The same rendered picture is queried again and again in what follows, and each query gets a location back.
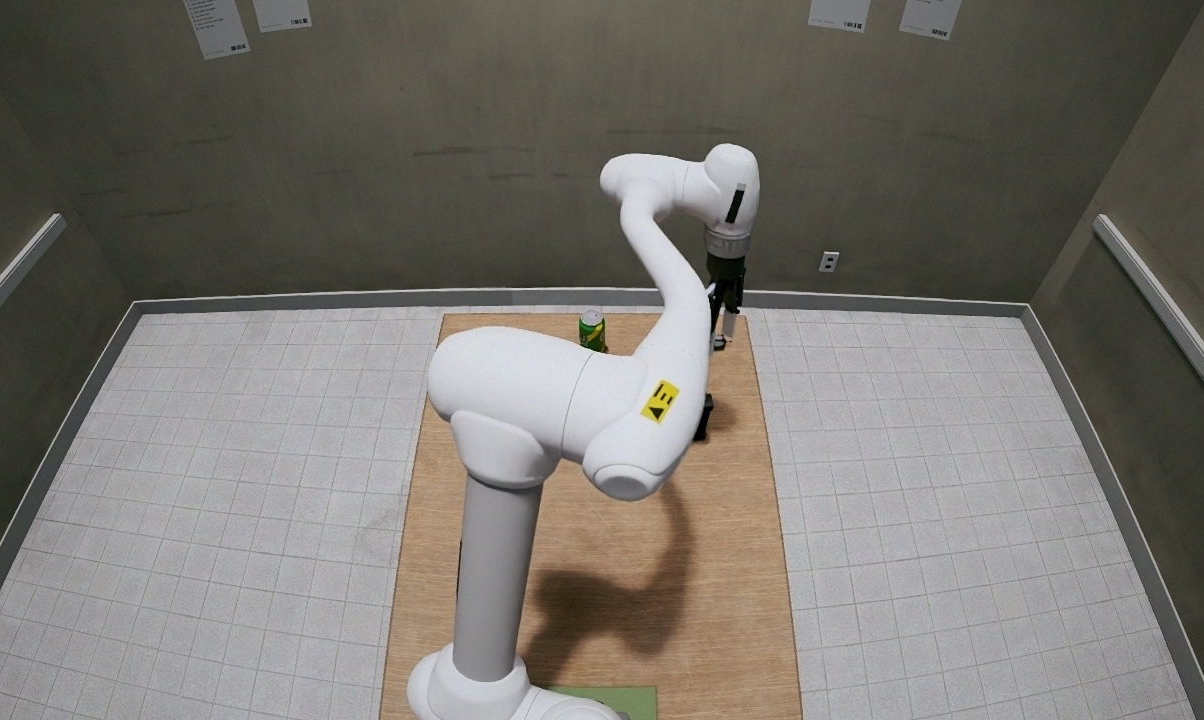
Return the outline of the green drink can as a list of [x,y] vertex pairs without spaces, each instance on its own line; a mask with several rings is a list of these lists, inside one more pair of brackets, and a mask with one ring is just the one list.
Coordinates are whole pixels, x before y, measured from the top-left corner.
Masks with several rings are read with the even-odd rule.
[[584,348],[594,352],[604,350],[604,318],[596,309],[588,309],[579,320],[579,341]]

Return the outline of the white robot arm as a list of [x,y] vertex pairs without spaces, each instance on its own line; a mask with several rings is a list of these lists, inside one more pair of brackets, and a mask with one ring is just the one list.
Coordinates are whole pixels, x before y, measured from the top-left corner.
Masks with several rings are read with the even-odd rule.
[[659,491],[692,445],[710,374],[710,299],[656,224],[698,218],[704,249],[734,259],[750,249],[759,209],[752,152],[721,143],[704,161],[628,154],[601,172],[666,307],[635,358],[491,325],[450,334],[430,360],[430,405],[470,473],[454,642],[407,681],[419,720],[630,720],[530,684],[518,635],[544,480],[561,458],[600,492],[635,502]]

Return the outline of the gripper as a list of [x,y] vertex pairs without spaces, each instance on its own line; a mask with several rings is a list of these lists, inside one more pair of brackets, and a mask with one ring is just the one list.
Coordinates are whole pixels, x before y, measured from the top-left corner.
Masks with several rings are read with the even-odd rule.
[[[718,324],[718,313],[720,313],[722,303],[725,303],[722,334],[728,338],[733,338],[734,336],[736,314],[740,313],[740,309],[736,309],[736,307],[742,306],[744,275],[746,272],[744,264],[745,255],[727,259],[718,258],[710,250],[707,250],[706,268],[712,275],[710,288],[706,290],[708,299],[710,299],[712,309],[710,358],[715,354],[715,327]],[[715,296],[712,293],[715,293]]]

